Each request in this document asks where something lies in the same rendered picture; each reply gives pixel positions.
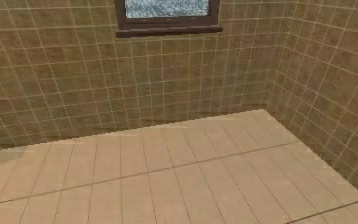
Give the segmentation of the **dark brown framed window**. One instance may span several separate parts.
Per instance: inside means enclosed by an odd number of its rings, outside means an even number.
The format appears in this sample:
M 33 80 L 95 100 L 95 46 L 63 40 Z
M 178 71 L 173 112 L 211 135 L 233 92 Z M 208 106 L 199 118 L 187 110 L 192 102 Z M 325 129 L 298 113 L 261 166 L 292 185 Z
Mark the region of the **dark brown framed window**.
M 114 0 L 118 38 L 217 33 L 220 0 Z

